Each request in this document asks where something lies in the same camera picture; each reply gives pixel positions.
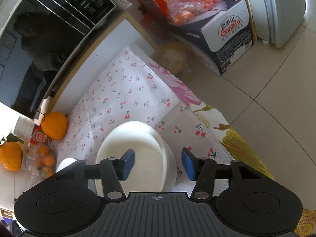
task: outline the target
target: metal screw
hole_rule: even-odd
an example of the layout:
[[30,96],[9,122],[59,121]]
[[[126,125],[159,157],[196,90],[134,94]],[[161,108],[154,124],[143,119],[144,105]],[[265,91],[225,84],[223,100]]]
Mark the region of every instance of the metal screw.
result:
[[107,194],[107,196],[110,198],[110,199],[119,199],[123,196],[123,194],[119,191],[111,191]]
[[193,194],[194,197],[200,200],[207,199],[209,197],[209,194],[205,191],[197,191],[196,193]]

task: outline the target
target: microwave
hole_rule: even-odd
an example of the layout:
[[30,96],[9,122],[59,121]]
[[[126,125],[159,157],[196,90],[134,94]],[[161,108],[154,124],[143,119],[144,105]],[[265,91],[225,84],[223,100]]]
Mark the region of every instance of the microwave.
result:
[[110,0],[19,0],[0,37],[0,102],[34,118]]

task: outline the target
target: tile floor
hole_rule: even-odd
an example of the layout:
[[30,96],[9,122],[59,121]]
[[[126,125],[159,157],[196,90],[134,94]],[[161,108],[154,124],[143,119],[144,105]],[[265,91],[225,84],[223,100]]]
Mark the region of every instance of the tile floor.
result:
[[316,210],[316,0],[281,49],[260,40],[223,76],[181,76],[243,136],[276,180]]

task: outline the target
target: orange fruit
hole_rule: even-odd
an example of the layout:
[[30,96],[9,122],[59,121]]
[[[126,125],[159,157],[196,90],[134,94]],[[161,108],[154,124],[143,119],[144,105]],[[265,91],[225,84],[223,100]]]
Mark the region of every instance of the orange fruit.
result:
[[42,167],[42,166],[44,166],[43,159],[42,159],[41,157],[36,158],[35,164],[36,164],[37,167]]
[[48,166],[44,167],[43,171],[46,173],[47,177],[50,177],[50,176],[52,176],[54,174],[53,170],[50,167],[48,167]]
[[37,148],[36,152],[38,155],[45,157],[49,154],[49,148],[46,145],[41,145]]
[[5,142],[0,146],[0,163],[9,171],[18,171],[22,163],[22,149],[16,142]]
[[51,112],[44,116],[41,127],[49,138],[60,141],[67,133],[68,121],[64,114]]
[[55,159],[53,156],[48,155],[43,159],[43,162],[46,166],[52,166],[55,163]]

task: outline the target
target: refrigerator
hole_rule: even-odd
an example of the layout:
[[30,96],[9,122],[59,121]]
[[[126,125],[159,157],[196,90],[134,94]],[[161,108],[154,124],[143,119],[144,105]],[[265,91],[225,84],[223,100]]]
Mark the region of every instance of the refrigerator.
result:
[[301,24],[305,0],[249,0],[256,35],[282,47]]

